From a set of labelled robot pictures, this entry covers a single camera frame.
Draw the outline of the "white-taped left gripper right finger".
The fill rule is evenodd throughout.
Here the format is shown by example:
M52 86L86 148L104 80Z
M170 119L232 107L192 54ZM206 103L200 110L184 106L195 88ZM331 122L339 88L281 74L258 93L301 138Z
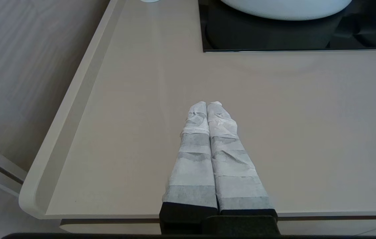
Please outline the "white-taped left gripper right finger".
M207 106L212 166L220 215L277 213L237 133L237 123L220 102Z

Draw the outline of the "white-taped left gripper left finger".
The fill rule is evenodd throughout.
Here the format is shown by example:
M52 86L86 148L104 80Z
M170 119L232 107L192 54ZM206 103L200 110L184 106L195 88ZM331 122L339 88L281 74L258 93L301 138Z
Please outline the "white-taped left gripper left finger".
M218 215L205 102L190 107L177 159L160 209L162 234L200 234L202 222Z

